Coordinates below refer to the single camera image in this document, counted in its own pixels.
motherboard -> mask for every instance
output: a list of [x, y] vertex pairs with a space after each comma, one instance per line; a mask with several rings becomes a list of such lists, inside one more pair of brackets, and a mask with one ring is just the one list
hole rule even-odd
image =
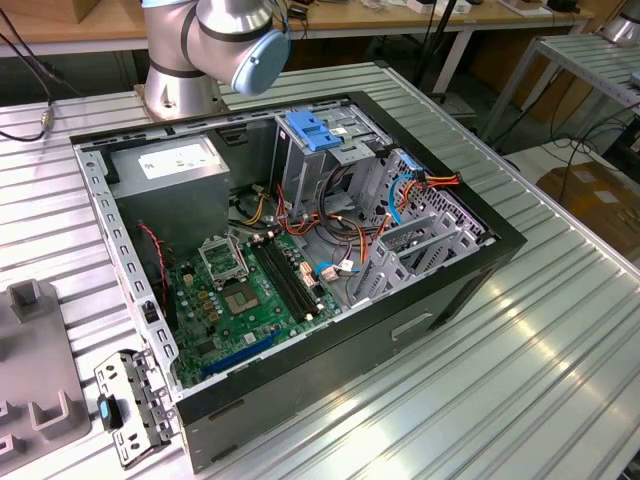
[[168, 270], [184, 388], [341, 313], [286, 233], [205, 243]]

blue tab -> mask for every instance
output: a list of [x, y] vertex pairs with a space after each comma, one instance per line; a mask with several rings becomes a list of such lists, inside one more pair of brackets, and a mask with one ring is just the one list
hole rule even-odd
[[402, 160], [404, 161], [404, 163], [407, 165], [407, 167], [409, 167], [409, 170], [423, 170], [423, 168], [421, 166], [419, 166], [416, 162], [413, 161], [413, 159], [407, 155], [406, 153], [402, 152], [400, 153], [400, 158], [402, 158]]
[[107, 402], [104, 400], [100, 402], [100, 415], [102, 418], [107, 418], [109, 416], [109, 407], [107, 406]]
[[322, 120], [309, 111], [287, 113], [286, 118], [312, 152], [342, 145], [342, 139], [332, 135]]

workbench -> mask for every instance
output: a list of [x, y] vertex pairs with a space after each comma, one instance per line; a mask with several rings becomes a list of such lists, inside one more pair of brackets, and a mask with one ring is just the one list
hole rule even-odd
[[[255, 98], [222, 90], [233, 110], [361, 89], [527, 243], [445, 326], [198, 478], [616, 478], [640, 447], [638, 270], [391, 69], [291, 72]], [[0, 125], [35, 133], [43, 108], [3, 108]], [[149, 119], [134, 93], [54, 109], [46, 140], [0, 141], [0, 288], [57, 288], [92, 430], [6, 480], [191, 478], [180, 438], [122, 472], [96, 406], [93, 368], [140, 340], [68, 137]]]
[[[80, 24], [48, 21], [26, 15], [10, 14], [15, 26], [39, 55], [143, 50], [147, 33], [139, 0], [101, 0]], [[462, 58], [471, 35], [479, 30], [507, 30], [540, 27], [571, 27], [580, 33], [593, 14], [582, 9], [578, 14], [554, 13], [548, 17], [523, 17], [497, 0], [485, 0], [465, 15], [453, 15], [446, 32], [456, 32], [447, 61], [436, 82], [434, 92], [444, 92]], [[364, 7], [359, 0], [345, 5], [318, 3], [309, 7], [308, 31], [305, 38], [373, 37], [425, 33], [429, 14], [419, 14], [403, 6], [390, 6], [382, 12]], [[434, 15], [434, 32], [440, 17]], [[292, 38], [299, 39], [304, 27], [291, 19]], [[13, 56], [8, 46], [0, 44], [0, 57]]]
[[538, 55], [548, 58], [550, 64], [523, 105], [523, 110], [542, 94], [558, 70], [565, 69], [589, 83], [597, 94], [597, 99], [585, 115], [585, 123], [576, 133], [578, 138], [600, 118], [609, 99], [640, 114], [640, 87], [631, 82], [631, 74], [640, 72], [640, 45], [620, 47], [596, 34], [534, 38], [491, 110], [482, 132], [485, 141], [495, 130], [518, 85]]

expansion slot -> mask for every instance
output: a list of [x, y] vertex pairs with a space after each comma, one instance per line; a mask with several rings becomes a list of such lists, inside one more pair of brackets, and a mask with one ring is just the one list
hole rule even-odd
[[270, 240], [252, 246], [253, 254], [296, 322], [311, 320], [319, 309], [284, 254]]
[[243, 350], [240, 350], [239, 352], [229, 355], [227, 358], [223, 358], [222, 360], [218, 360], [217, 362], [212, 363], [211, 365], [207, 365], [206, 367], [200, 370], [200, 372], [202, 373], [202, 376], [206, 378], [207, 376], [213, 375], [214, 373], [222, 372], [227, 368], [232, 367], [233, 365], [236, 365], [246, 360], [247, 358], [253, 357], [258, 353], [263, 352], [268, 348], [271, 348], [271, 346], [273, 345], [273, 341], [280, 333], [281, 331], [278, 330], [277, 332], [274, 332], [271, 335], [269, 335], [267, 338], [264, 338], [259, 342], [254, 343], [253, 345], [250, 345]]

yellow wire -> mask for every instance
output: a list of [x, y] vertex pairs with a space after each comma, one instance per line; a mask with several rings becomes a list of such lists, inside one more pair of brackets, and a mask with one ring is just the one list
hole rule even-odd
[[267, 195], [260, 195], [260, 203], [258, 203], [258, 211], [250, 220], [247, 220], [246, 222], [244, 222], [245, 225], [253, 225], [254, 223], [257, 223], [260, 220], [260, 217], [262, 216], [262, 207], [264, 205], [264, 199], [266, 197]]

